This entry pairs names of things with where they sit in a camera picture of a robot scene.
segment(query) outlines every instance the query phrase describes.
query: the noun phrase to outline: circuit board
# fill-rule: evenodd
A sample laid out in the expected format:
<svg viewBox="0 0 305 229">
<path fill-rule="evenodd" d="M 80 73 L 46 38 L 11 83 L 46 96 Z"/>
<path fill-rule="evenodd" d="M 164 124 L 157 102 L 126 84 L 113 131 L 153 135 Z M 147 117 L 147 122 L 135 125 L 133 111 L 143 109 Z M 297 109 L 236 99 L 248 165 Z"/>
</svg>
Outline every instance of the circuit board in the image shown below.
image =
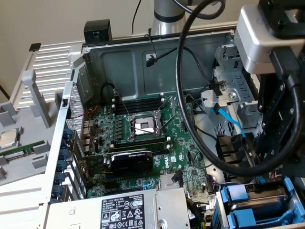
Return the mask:
<svg viewBox="0 0 305 229">
<path fill-rule="evenodd" d="M 93 168 L 92 172 L 94 173 L 92 177 L 93 186 L 88 190 L 88 198 L 117 194 L 124 191 L 157 188 L 160 186 L 160 176 L 167 174 L 174 175 L 179 169 L 183 172 L 183 187 L 189 197 L 193 201 L 209 201 L 207 191 L 203 191 L 203 183 L 206 183 L 205 170 L 195 168 L 191 159 L 191 157 L 197 155 L 194 163 L 197 167 L 203 167 L 203 157 L 201 154 L 198 154 L 197 146 L 183 125 L 183 119 L 175 95 L 166 95 L 163 98 L 166 100 L 169 96 L 172 96 L 172 98 L 164 105 L 161 114 L 163 124 L 174 116 L 164 129 L 167 137 L 171 138 L 171 145 L 170 148 L 166 149 L 166 144 L 157 144 L 159 147 L 157 150 L 153 144 L 138 147 L 138 149 L 144 148 L 154 152 L 167 150 L 166 153 L 153 155 L 153 170 L 147 172 L 144 176 L 121 177 L 111 173 L 99 173 L 98 164 L 102 160 L 101 155 L 110 154 L 110 146 L 116 138 L 115 132 L 117 132 L 118 128 L 122 132 L 119 142 L 128 142 L 127 138 L 130 134 L 129 121 L 126 114 L 112 115 L 110 106 L 98 107 L 96 112 L 91 115 L 90 120 L 94 120 L 98 124 L 94 137 L 96 139 L 102 137 L 103 144 L 98 146 L 98 149 L 91 145 L 87 152 L 88 156 L 85 157 L 88 167 Z M 149 114 L 151 112 L 141 113 L 141 115 Z"/>
</svg>

